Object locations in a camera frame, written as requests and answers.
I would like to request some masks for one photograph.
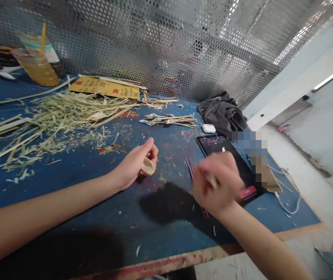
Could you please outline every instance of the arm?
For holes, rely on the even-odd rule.
[[[206,173],[217,177],[219,189],[213,189],[206,181]],[[236,203],[234,198],[244,187],[229,152],[212,154],[194,169],[196,201],[231,232],[266,278],[312,279],[287,246]]]
[[[107,175],[0,208],[0,260],[47,230],[129,187],[139,175],[144,157],[156,163],[157,153],[150,138]]]

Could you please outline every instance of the orange liquid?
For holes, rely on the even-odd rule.
[[[40,86],[57,86],[60,83],[60,79],[48,62],[45,64],[20,62],[20,65],[30,78]]]

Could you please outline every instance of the gray cloth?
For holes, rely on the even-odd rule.
[[[201,102],[197,111],[205,123],[214,125],[216,131],[223,135],[231,131],[243,131],[247,127],[247,118],[226,91]]]

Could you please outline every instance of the workbench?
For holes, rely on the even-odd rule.
[[[16,82],[0,78],[0,100],[46,90],[34,84],[22,70],[19,73]],[[30,99],[25,100],[25,104],[32,106]],[[0,105],[0,121],[23,113],[24,107],[20,102]],[[6,180],[16,177],[20,169],[6,172],[0,168],[0,207],[4,207],[106,174],[148,137],[153,137],[159,148],[159,161],[152,176],[134,182],[125,191],[57,226],[0,261],[0,279],[69,279],[86,275],[96,275],[95,279],[138,279],[242,252],[236,240],[213,216],[203,218],[201,208],[192,196],[191,177],[185,161],[187,158],[194,164],[203,158],[195,141],[196,136],[204,135],[196,107],[196,103],[183,100],[162,110],[141,106],[139,110],[132,109],[129,114],[108,122],[105,126],[109,134],[119,133],[116,142],[122,146],[119,153],[100,154],[87,142],[69,153],[45,156],[28,166],[35,175],[19,184]],[[195,114],[198,129],[150,127],[139,122],[150,113]],[[261,141],[255,140],[249,130],[244,135],[244,141],[261,150]],[[103,141],[110,145],[113,140],[114,137],[107,137]],[[245,155],[243,149],[237,150]],[[56,160],[61,161],[46,165]],[[271,156],[268,164],[281,170]],[[293,211],[298,199],[295,188],[287,176],[280,173],[275,176],[293,190],[284,189],[280,194],[283,203],[288,203]],[[277,233],[281,240],[323,228],[303,199],[298,213],[291,218],[269,193],[250,202],[245,209]]]

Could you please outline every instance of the wrist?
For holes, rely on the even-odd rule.
[[[99,180],[97,187],[102,194],[103,199],[113,196],[121,191],[121,186],[116,179],[115,174],[112,172],[109,172],[108,174],[105,174],[97,179]]]
[[[217,212],[211,213],[217,220],[222,222],[222,220],[227,220],[230,217],[235,216],[236,212],[242,208],[236,201],[233,201],[228,206],[220,209]]]

